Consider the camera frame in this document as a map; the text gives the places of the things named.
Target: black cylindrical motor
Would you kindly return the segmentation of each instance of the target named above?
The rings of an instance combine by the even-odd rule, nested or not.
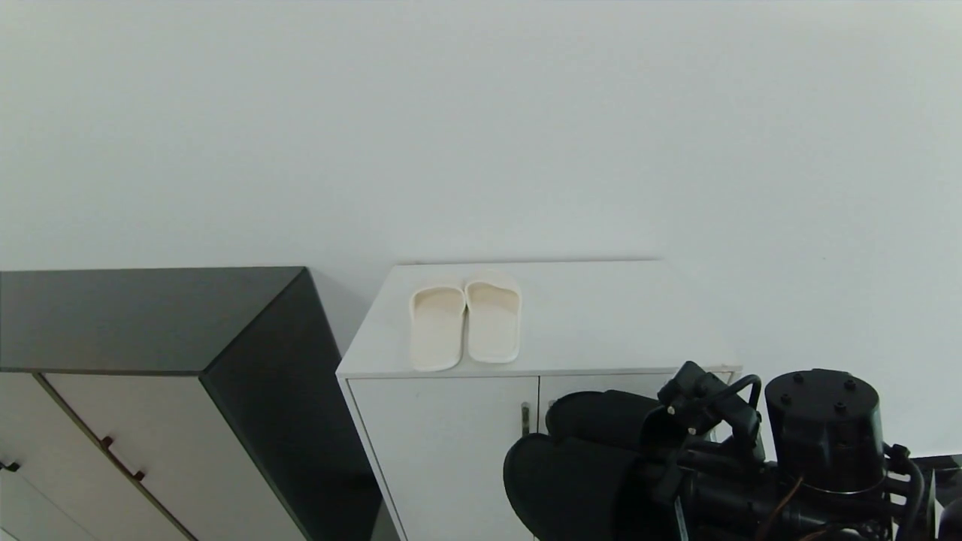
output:
[[[784,374],[765,387],[778,466],[839,495],[877,489],[886,476],[878,393],[846,372]]]

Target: cabinet door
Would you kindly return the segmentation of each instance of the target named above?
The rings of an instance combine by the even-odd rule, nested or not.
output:
[[[408,541],[531,541],[502,467],[534,430],[537,377],[350,379],[348,385]]]
[[[99,541],[184,541],[30,374],[0,374],[0,461]]]
[[[96,541],[23,476],[0,471],[0,541]]]
[[[304,536],[195,377],[49,374],[98,437],[199,541]]]
[[[731,373],[715,375],[728,381]],[[544,415],[555,400],[578,391],[624,391],[645,397],[657,398],[658,391],[674,376],[671,374],[604,374],[604,375],[552,375],[541,378],[540,403],[538,405],[538,430],[546,433]]]

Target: cable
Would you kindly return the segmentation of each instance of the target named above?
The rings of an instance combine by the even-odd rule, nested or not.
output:
[[[900,466],[908,470],[908,496],[905,497],[905,508],[902,511],[902,518],[899,521],[899,533],[896,534],[896,541],[907,541],[912,535],[912,528],[919,517],[919,510],[922,508],[922,495],[924,480],[922,471],[908,458],[908,450],[902,446],[890,447],[882,444],[885,454],[897,461]]]
[[[748,399],[748,405],[753,409],[758,409],[758,400],[762,397],[762,379],[755,374],[746,375],[714,395],[695,400],[690,407],[693,409],[701,409],[719,400],[734,397],[742,392],[748,385],[751,385],[751,396]]]
[[[788,491],[788,494],[782,498],[781,502],[779,502],[778,505],[775,506],[775,509],[773,509],[769,514],[769,518],[765,519],[765,522],[762,523],[762,526],[758,527],[758,530],[755,531],[755,541],[765,541],[765,537],[768,536],[769,530],[772,529],[775,519],[777,519],[778,515],[781,514],[782,509],[784,509],[785,505],[787,505],[792,499],[792,497],[795,495],[795,492],[798,492],[798,488],[801,486],[801,482],[804,479],[805,476],[798,476],[798,480],[795,481],[795,486],[792,487],[792,490]]]

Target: dresser drawer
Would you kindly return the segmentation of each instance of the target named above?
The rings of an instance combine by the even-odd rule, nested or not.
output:
[[[304,536],[191,376],[49,374],[98,438],[200,541]]]
[[[0,374],[0,461],[98,541],[185,540],[30,374]]]
[[[0,471],[0,541],[47,539],[96,541],[24,476]]]

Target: slipper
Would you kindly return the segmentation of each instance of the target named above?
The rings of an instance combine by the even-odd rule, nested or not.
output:
[[[419,372],[447,370],[461,361],[465,328],[461,280],[436,280],[411,295],[411,364]]]
[[[465,286],[468,354],[484,363],[510,363],[521,341],[521,287],[498,270],[482,270]]]

